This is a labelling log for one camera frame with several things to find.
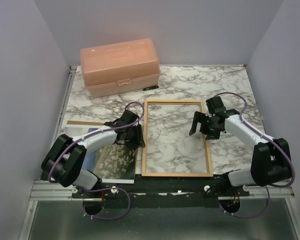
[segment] marble tabletop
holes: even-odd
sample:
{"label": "marble tabletop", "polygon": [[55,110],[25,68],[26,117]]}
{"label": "marble tabletop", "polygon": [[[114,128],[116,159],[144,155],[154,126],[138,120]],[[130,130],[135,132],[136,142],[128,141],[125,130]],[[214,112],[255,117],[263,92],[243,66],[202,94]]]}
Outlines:
{"label": "marble tabletop", "polygon": [[[66,106],[61,131],[68,120],[106,122],[119,118],[125,105],[132,101],[144,103],[145,99],[205,100],[221,92],[242,95],[248,103],[243,114],[251,124],[264,132],[262,119],[243,66],[167,66],[161,65],[159,88],[148,91],[126,92],[111,96],[92,97],[85,89],[81,67],[78,66]],[[243,102],[235,96],[223,95],[227,109],[241,110]],[[141,114],[141,109],[131,107]],[[252,152],[231,133],[222,133],[220,139],[210,141],[210,153],[214,174],[250,167]],[[138,151],[136,174],[142,172],[142,151]],[[184,165],[182,172],[192,172],[193,166]]]}

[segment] box handle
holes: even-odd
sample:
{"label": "box handle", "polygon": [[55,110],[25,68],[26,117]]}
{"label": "box handle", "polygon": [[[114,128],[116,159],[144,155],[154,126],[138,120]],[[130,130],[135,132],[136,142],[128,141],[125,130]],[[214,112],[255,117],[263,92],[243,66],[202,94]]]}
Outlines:
{"label": "box handle", "polygon": [[125,85],[125,84],[130,84],[130,83],[131,83],[131,79],[125,79],[125,80],[120,80],[120,81],[116,82],[116,84],[118,86]]}

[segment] orange plastic box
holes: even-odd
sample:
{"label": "orange plastic box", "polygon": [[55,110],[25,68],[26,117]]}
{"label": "orange plastic box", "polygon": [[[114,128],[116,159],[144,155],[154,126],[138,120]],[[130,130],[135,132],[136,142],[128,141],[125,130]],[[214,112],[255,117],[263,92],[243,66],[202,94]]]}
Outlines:
{"label": "orange plastic box", "polygon": [[80,51],[84,86],[93,97],[158,85],[159,58],[150,38]]}

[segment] gray floor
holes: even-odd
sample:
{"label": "gray floor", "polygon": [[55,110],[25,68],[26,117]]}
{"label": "gray floor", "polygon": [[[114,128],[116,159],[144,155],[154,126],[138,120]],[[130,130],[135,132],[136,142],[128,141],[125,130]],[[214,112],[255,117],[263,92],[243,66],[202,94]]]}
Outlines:
{"label": "gray floor", "polygon": [[[265,200],[241,201],[238,213],[249,215]],[[122,209],[108,210],[114,215]],[[41,202],[31,240],[293,240],[297,239],[284,199],[273,199],[266,214],[239,219],[218,208],[134,208],[114,221],[83,217],[80,202]]]}

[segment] white wall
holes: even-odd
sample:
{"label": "white wall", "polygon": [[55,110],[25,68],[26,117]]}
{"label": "white wall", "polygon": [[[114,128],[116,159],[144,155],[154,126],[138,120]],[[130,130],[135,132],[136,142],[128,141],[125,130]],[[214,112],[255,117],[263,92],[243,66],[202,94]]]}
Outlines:
{"label": "white wall", "polygon": [[300,213],[300,0],[285,0],[247,66],[268,134],[289,142]]}
{"label": "white wall", "polygon": [[162,64],[247,64],[282,0],[35,0],[69,65],[152,38]]}
{"label": "white wall", "polygon": [[18,239],[69,73],[33,0],[0,0],[0,240]]}

